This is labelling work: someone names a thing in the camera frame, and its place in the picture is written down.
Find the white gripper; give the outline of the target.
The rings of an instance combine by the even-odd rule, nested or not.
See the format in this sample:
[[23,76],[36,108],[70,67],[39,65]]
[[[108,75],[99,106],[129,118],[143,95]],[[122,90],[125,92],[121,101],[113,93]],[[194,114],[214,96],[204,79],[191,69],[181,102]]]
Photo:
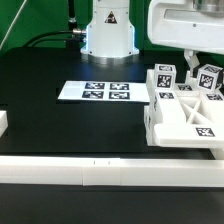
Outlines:
[[151,0],[147,34],[153,44],[185,49],[190,82],[197,51],[224,54],[224,0]]

